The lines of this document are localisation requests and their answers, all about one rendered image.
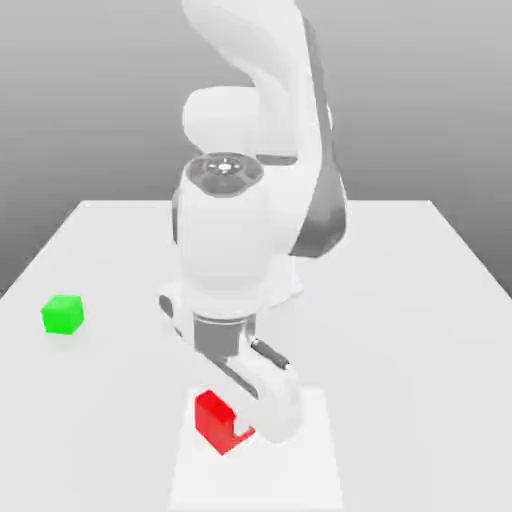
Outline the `small red cube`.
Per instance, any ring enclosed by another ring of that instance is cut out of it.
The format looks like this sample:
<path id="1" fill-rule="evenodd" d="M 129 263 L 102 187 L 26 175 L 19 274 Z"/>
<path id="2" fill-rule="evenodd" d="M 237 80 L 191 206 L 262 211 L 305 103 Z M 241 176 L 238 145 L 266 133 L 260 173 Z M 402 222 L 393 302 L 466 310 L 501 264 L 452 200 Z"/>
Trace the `small red cube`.
<path id="1" fill-rule="evenodd" d="M 212 390 L 203 391 L 195 397 L 195 428 L 221 456 L 255 433 L 255 429 L 249 426 L 242 434 L 237 434 L 236 419 L 235 412 Z"/>

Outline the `small green cube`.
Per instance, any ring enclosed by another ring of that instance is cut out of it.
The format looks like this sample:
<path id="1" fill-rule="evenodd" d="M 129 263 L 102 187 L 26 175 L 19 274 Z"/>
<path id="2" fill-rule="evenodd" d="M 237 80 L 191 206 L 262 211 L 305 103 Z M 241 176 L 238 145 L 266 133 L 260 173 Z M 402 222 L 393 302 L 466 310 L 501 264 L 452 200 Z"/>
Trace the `small green cube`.
<path id="1" fill-rule="evenodd" d="M 41 309 L 45 331 L 73 334 L 84 322 L 82 298 L 77 295 L 55 295 Z"/>

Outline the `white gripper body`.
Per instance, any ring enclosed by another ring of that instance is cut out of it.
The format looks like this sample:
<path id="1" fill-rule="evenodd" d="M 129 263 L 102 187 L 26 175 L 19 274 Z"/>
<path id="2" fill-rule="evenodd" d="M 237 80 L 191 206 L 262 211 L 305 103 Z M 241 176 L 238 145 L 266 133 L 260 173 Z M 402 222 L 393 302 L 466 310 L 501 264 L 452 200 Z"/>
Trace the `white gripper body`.
<path id="1" fill-rule="evenodd" d="M 297 372 L 256 335 L 256 315 L 268 305 L 265 288 L 203 293 L 173 281 L 162 287 L 158 302 L 188 349 L 198 381 L 266 440 L 282 443 L 293 437 L 302 422 Z"/>

